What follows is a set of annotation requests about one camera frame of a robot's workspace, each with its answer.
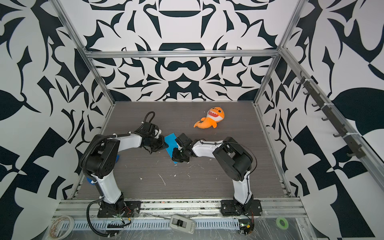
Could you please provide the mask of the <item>blue square paper sheet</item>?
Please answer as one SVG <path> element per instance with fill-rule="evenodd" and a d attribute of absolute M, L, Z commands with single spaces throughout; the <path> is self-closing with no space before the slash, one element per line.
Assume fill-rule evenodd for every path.
<path fill-rule="evenodd" d="M 173 157 L 173 150 L 174 148 L 179 148 L 177 142 L 176 142 L 176 135 L 174 133 L 168 135 L 165 137 L 165 143 L 168 145 L 166 151 L 169 154 L 170 158 Z"/>

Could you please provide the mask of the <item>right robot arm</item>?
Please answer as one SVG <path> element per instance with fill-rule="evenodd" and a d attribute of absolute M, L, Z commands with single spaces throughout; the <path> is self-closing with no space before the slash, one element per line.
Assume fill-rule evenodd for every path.
<path fill-rule="evenodd" d="M 191 140 L 185 134 L 174 140 L 168 139 L 170 155 L 173 162 L 188 163 L 191 158 L 214 158 L 230 177 L 234 185 L 234 202 L 243 209 L 248 209 L 253 202 L 250 185 L 252 163 L 254 158 L 243 145 L 232 137 L 222 141 L 209 142 L 203 139 Z"/>

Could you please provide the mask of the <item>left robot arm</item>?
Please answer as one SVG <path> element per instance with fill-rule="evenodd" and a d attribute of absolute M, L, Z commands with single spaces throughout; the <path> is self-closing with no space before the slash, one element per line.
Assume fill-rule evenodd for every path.
<path fill-rule="evenodd" d="M 152 123 L 155 112 L 148 112 L 140 127 L 127 134 L 96 135 L 81 157 L 81 168 L 101 195 L 101 203 L 120 211 L 125 207 L 124 195 L 114 177 L 119 152 L 141 148 L 150 154 L 168 148 L 160 128 Z"/>

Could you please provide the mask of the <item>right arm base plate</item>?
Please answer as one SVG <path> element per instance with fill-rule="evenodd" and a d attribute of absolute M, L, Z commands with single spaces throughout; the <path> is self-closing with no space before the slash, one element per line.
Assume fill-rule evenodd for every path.
<path fill-rule="evenodd" d="M 221 209 L 220 212 L 223 216 L 240 216 L 245 215 L 250 217 L 261 216 L 263 211 L 260 200 L 251 199 L 245 205 L 242 205 L 240 202 L 233 200 L 221 200 Z"/>

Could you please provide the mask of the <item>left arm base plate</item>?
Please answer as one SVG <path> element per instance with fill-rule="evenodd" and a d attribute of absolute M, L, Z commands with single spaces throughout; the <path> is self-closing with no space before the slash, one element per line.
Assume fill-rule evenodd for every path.
<path fill-rule="evenodd" d="M 141 201 L 118 201 L 115 204 L 102 202 L 98 212 L 98 218 L 112 218 L 118 215 L 123 218 L 130 218 L 141 210 Z"/>

